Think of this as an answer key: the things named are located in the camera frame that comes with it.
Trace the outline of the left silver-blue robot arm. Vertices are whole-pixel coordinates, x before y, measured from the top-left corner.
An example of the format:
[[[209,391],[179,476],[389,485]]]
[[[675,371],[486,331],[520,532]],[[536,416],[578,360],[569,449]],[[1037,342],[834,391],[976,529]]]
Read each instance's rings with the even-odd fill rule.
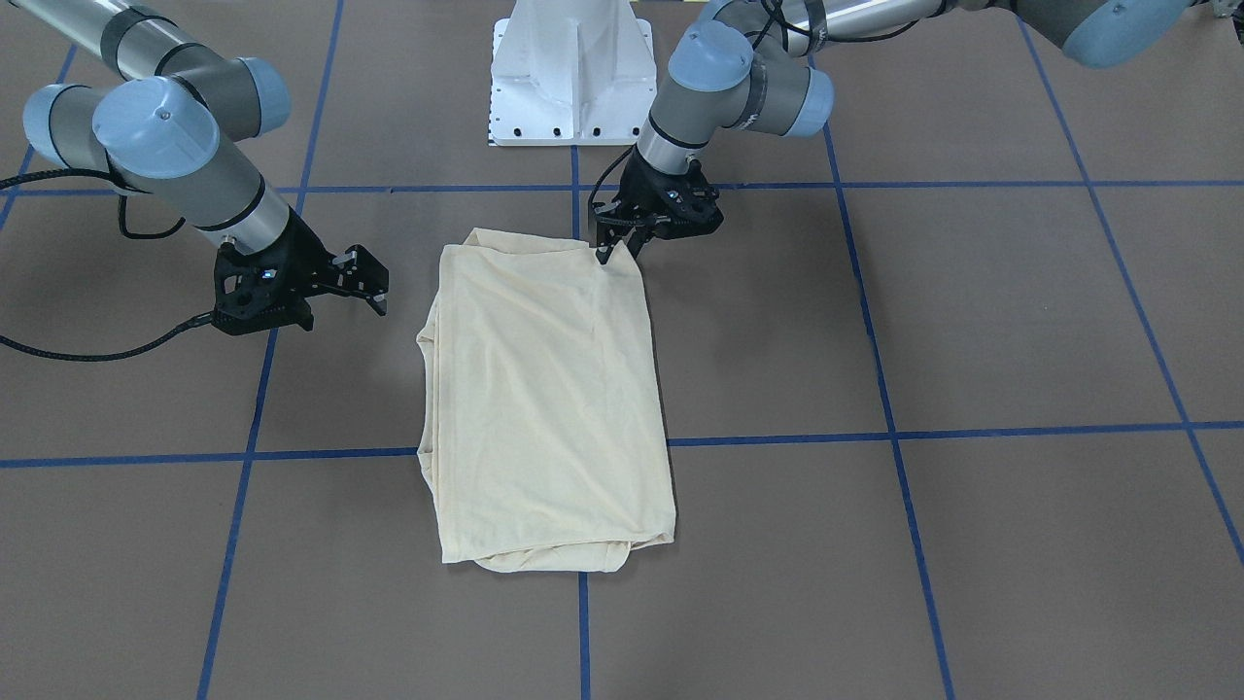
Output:
[[[952,12],[1013,14],[1069,58],[1107,68],[1149,48],[1188,1],[710,1],[687,27],[637,143],[616,160],[617,195],[592,201],[597,262],[653,239],[712,234],[724,221],[702,150],[719,131],[805,138],[827,124],[829,75],[810,57],[883,44]]]

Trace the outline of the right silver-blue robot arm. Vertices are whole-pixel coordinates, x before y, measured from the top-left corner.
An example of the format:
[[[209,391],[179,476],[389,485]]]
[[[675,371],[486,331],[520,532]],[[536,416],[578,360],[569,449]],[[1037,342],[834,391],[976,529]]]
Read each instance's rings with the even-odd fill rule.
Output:
[[[216,249],[215,315],[231,333],[299,325],[309,298],[363,298],[386,315],[388,269],[362,247],[330,252],[239,150],[282,126],[292,98],[262,58],[226,58],[172,19],[128,1],[22,1],[19,7],[96,53],[109,91],[50,85],[22,128],[53,164],[97,172],[119,193],[172,205]]]

